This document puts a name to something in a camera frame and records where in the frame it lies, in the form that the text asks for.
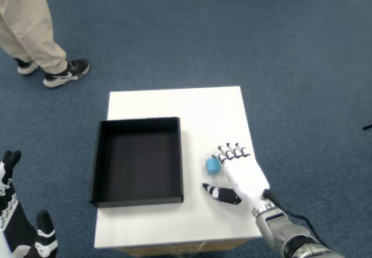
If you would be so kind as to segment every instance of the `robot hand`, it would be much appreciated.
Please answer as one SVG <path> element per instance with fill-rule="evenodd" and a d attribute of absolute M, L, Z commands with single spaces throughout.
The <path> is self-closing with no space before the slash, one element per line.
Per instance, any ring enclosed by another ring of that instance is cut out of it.
<path fill-rule="evenodd" d="M 269 189 L 269 182 L 263 174 L 255 157 L 239 143 L 227 143 L 219 146 L 213 154 L 220 162 L 223 173 L 232 185 L 235 193 L 247 201 L 252 212 L 271 202 L 262 199 L 262 193 Z"/>
<path fill-rule="evenodd" d="M 278 202 L 267 194 L 270 192 L 269 183 L 256 159 L 246 148 L 240 144 L 227 143 L 218 149 L 213 157 L 219 160 L 237 196 L 247 201 L 263 238 L 282 258 L 343 258 L 318 242 L 305 227 L 290 222 L 285 212 L 274 204 Z M 222 188 L 224 193 L 220 193 L 221 188 L 208 184 L 203 186 L 216 200 L 236 204 L 231 201 L 235 198 L 229 189 Z"/>
<path fill-rule="evenodd" d="M 38 230 L 28 222 L 12 183 L 19 150 L 7 151 L 0 162 L 0 253 L 2 258 L 54 258 L 57 240 L 49 214 L 37 215 Z"/>

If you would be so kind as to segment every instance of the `black box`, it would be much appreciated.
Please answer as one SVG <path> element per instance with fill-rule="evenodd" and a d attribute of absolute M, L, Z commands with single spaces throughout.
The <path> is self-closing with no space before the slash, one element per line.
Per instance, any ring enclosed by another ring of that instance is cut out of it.
<path fill-rule="evenodd" d="M 96 207 L 183 202 L 180 119 L 102 121 L 90 202 Z"/>

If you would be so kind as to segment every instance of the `wooden furniture base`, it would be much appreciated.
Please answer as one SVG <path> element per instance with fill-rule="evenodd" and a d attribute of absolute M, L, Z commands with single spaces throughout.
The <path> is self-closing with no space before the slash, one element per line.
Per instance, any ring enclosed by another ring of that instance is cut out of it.
<path fill-rule="evenodd" d="M 118 250 L 134 257 L 172 255 L 180 253 L 231 250 L 248 241 L 248 239 L 233 239 L 228 241 L 195 242 L 178 245 L 144 246 L 142 248 L 122 248 Z"/>

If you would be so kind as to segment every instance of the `blue block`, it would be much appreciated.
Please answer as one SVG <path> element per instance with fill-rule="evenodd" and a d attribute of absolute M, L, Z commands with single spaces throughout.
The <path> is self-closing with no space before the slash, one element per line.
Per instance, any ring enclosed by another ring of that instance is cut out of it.
<path fill-rule="evenodd" d="M 208 158 L 205 162 L 205 168 L 209 175 L 217 174 L 220 172 L 220 162 L 216 158 Z"/>

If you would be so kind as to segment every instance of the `shoe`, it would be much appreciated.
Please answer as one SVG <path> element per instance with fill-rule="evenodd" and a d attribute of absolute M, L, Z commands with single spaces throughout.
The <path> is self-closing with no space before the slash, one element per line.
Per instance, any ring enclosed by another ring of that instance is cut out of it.
<path fill-rule="evenodd" d="M 88 73 L 90 67 L 90 63 L 87 59 L 74 60 L 68 62 L 66 70 L 61 73 L 45 73 L 45 78 L 42 83 L 48 88 L 56 88 L 69 81 L 79 80 Z"/>
<path fill-rule="evenodd" d="M 39 65 L 37 65 L 34 62 L 24 62 L 20 59 L 14 59 L 18 63 L 17 71 L 21 75 L 30 75 L 32 72 L 34 72 Z"/>

